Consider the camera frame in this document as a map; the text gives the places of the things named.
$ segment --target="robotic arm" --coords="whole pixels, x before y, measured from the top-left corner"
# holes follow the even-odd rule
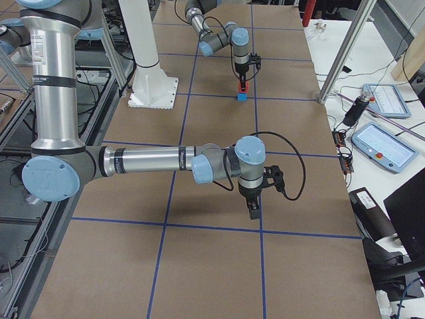
[[[197,183],[238,177],[251,218],[259,218],[262,188],[279,190],[283,179],[278,168],[264,167],[266,150],[257,137],[243,137],[225,150],[212,144],[135,150],[86,146],[77,130],[74,39],[85,23],[96,22],[100,1],[17,1],[33,48],[39,131],[31,145],[33,158],[23,169],[23,182],[33,195],[62,201],[93,179],[115,173],[191,170]]]
[[[0,21],[0,50],[10,55],[19,51],[26,60],[31,60],[31,40],[28,29],[20,19]]]
[[[238,100],[245,101],[249,89],[246,73],[251,65],[255,66],[254,72],[261,69],[261,57],[258,54],[249,53],[248,31],[235,22],[226,23],[219,33],[214,33],[210,29],[206,20],[215,18],[204,17],[204,14],[220,4],[221,0],[188,0],[185,7],[186,20],[197,33],[199,48],[205,56],[210,56],[230,44],[234,60],[233,71],[236,71],[239,79]]]

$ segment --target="light blue joint cap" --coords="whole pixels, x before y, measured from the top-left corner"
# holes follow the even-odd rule
[[[238,101],[245,102],[248,98],[246,93],[238,93]]]
[[[63,201],[80,189],[80,178],[71,165],[60,158],[37,156],[22,170],[27,190],[43,201]]]
[[[266,148],[262,140],[255,136],[244,136],[234,148],[238,158],[244,163],[260,165],[266,161]]]
[[[214,53],[214,51],[211,48],[211,46],[208,43],[204,42],[204,41],[202,41],[201,43],[199,43],[199,48],[200,48],[200,50],[201,50],[201,52],[202,52],[202,54],[204,56],[210,56],[210,55],[213,55],[213,53]]]
[[[16,2],[30,9],[48,9],[61,3],[62,0],[16,0]]]
[[[0,50],[2,50],[6,55],[9,55],[15,51],[15,48],[5,41],[0,41]]]
[[[248,30],[245,28],[237,28],[232,33],[232,42],[234,45],[243,46],[250,42],[250,36]]]
[[[81,30],[77,35],[78,40],[100,40],[104,36],[104,28]]]
[[[10,18],[0,21],[0,24],[5,25],[6,27],[23,27],[23,23],[18,18]]]
[[[192,159],[193,179],[198,184],[211,183],[214,177],[212,172],[213,168],[205,155],[201,154]]]

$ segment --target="desk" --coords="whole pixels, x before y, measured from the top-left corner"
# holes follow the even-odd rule
[[[319,88],[298,10],[222,5],[211,11],[247,27],[264,58],[241,103],[229,50],[200,56],[196,34],[173,5],[161,3],[154,31],[161,66],[180,78],[174,109],[128,108],[123,99],[104,143],[228,146],[255,130],[275,130],[304,154],[302,200],[265,190],[263,217],[250,221],[237,191],[196,185],[191,173],[93,181],[33,318],[380,318],[325,108],[314,102]],[[294,196],[301,184],[294,151],[264,141],[266,164],[281,166]]]
[[[350,22],[326,21],[327,27],[324,33],[315,31],[314,23],[316,22],[317,20],[312,20],[310,22],[309,27],[305,29],[305,35],[308,39],[316,74],[327,74],[335,60],[335,56],[349,28]],[[350,75],[362,74],[382,68],[388,65],[392,60],[393,56],[386,47],[377,29],[372,22],[368,22],[362,30],[345,65],[352,69],[352,72],[349,73]],[[362,87],[364,83],[377,83],[382,77],[382,84],[402,83],[395,82],[390,75],[395,64],[395,62],[392,62],[386,73],[385,70],[381,70],[374,74],[350,76],[346,79],[338,80],[335,89],[339,90],[343,86]],[[346,77],[349,74],[342,72],[340,77]],[[317,75],[317,79],[321,86],[323,84],[322,81],[325,80],[325,76]],[[405,100],[417,99],[417,96],[409,84],[402,84],[398,86],[398,88]],[[360,93],[361,90],[358,88],[343,87],[343,94],[352,99],[355,99]],[[338,122],[342,121],[345,112],[342,109],[341,99],[339,97],[329,97],[325,106],[329,115],[334,116]],[[343,107],[346,110],[348,110],[350,106],[349,102],[343,101]],[[396,122],[403,126],[411,127],[425,121],[425,109],[419,101],[408,103],[408,107],[412,112],[412,117],[406,120],[395,120]],[[368,112],[365,112],[361,116],[357,128],[361,128],[372,121],[379,123],[393,134],[400,132],[395,126],[373,117]],[[417,127],[414,131],[418,134],[425,135],[425,124]],[[353,130],[349,131],[348,137],[352,135],[352,132]],[[353,149],[353,167],[355,172],[352,174],[352,181],[348,187],[348,191],[366,187],[384,211],[384,199],[425,166],[425,143],[407,133],[401,134],[400,138],[417,149],[420,155],[404,171],[396,175],[381,169],[356,148]],[[389,251],[397,250],[388,239],[383,239],[382,242],[380,241],[379,243]],[[403,305],[406,306],[406,309],[402,311],[402,318],[424,316],[425,299],[409,300]]]

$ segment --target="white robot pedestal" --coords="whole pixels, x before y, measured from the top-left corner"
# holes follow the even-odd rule
[[[177,78],[169,78],[159,64],[147,1],[120,0],[137,70],[128,105],[134,108],[174,106]]]

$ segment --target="brown cardboard surface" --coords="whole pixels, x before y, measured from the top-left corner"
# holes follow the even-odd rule
[[[4,102],[6,102],[6,100],[8,99],[7,96],[2,96],[0,94],[0,105],[3,105]],[[10,109],[8,109],[8,111],[2,113],[2,115],[0,115],[0,133],[6,128],[7,124],[10,122],[11,118],[13,117],[13,115],[15,114],[15,112],[19,109],[19,106],[21,105],[22,100],[16,100],[13,105],[10,107]]]
[[[273,5],[253,5],[252,17],[255,28],[295,29],[303,31],[298,8]]]
[[[246,74],[252,76],[252,69]],[[253,82],[248,97],[254,97]],[[192,94],[208,94],[218,96],[234,96],[238,94],[238,79],[232,72],[232,65],[228,57],[198,56],[193,76]]]
[[[188,25],[153,25],[158,53],[195,54],[198,38],[196,32]]]
[[[167,228],[151,318],[261,318],[258,238]]]
[[[255,29],[254,43],[262,58],[311,60],[307,42],[293,30]]]
[[[0,11],[6,11],[14,2],[15,0],[1,0]]]
[[[162,228],[71,221],[32,319],[142,318]]]
[[[288,201],[271,189],[263,190],[263,228],[359,236],[338,159],[303,157],[307,178],[299,201]],[[286,193],[295,197],[302,170],[297,156],[267,156],[267,165],[278,165],[284,173]]]
[[[255,132],[254,101],[233,98],[191,96],[187,110],[183,144],[214,143],[221,147],[235,144],[239,138]]]
[[[215,184],[197,185],[191,172],[177,173],[168,222],[259,229],[258,221],[250,220],[245,198],[239,195],[234,182],[236,189],[229,192]],[[222,183],[229,187],[227,181]]]
[[[172,110],[130,108],[122,98],[105,136],[107,141],[177,145],[187,96],[177,96]]]
[[[315,100],[320,92],[312,62],[264,60],[256,83],[259,98]]]
[[[180,140],[224,147],[257,124],[283,133],[305,154],[304,194],[290,202],[274,188],[263,190],[261,223],[249,220],[237,189],[197,185],[188,171],[94,181],[84,189],[74,214],[81,221],[71,223],[33,318],[257,319],[265,312],[277,319],[380,318],[326,113],[313,102],[319,92],[313,63],[299,61],[309,54],[297,9],[211,11],[223,23],[249,27],[252,10],[255,51],[270,57],[242,103],[228,57],[173,54],[196,50],[196,35],[173,5],[161,3],[155,33],[159,52],[168,53],[159,55],[161,67],[180,79],[174,109],[129,108],[122,99],[106,140],[115,148]],[[178,3],[181,15],[184,6]],[[259,28],[291,31],[276,31],[282,38],[267,45],[271,36]],[[262,138],[268,151],[293,153],[277,138]],[[295,196],[302,177],[296,156],[267,157]]]
[[[28,83],[31,85],[33,83],[33,68],[27,66],[18,67],[19,71],[22,72],[24,77],[27,79]],[[0,83],[0,89],[8,88],[8,89],[18,89],[15,81],[12,80],[10,76],[6,76],[3,81]]]
[[[324,105],[313,101],[258,100],[258,130],[288,138],[302,154],[336,155]],[[271,152],[294,153],[281,139],[261,135]]]
[[[264,234],[267,318],[381,318],[361,241]]]

